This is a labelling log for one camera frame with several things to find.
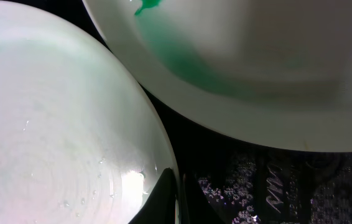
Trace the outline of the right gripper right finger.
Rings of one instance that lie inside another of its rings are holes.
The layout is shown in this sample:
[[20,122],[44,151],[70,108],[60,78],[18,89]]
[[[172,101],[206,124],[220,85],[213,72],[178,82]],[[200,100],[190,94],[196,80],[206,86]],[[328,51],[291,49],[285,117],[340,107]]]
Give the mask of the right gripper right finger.
[[211,207],[198,181],[191,174],[183,175],[183,191],[187,220],[192,224],[224,224]]

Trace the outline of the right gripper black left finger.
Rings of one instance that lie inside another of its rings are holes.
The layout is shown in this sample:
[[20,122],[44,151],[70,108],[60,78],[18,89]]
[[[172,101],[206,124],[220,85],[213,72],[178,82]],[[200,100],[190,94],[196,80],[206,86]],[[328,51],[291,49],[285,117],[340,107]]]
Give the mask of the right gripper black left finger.
[[174,172],[166,168],[144,206],[129,224],[174,224],[177,185]]

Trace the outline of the pale green plate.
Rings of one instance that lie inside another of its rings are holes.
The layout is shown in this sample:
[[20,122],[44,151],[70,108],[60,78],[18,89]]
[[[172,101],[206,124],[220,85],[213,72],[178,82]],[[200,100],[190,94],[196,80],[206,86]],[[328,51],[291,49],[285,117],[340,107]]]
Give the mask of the pale green plate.
[[0,1],[0,224],[129,223],[178,168],[152,103],[72,23]]
[[352,0],[85,0],[110,51],[182,116],[242,141],[352,152]]

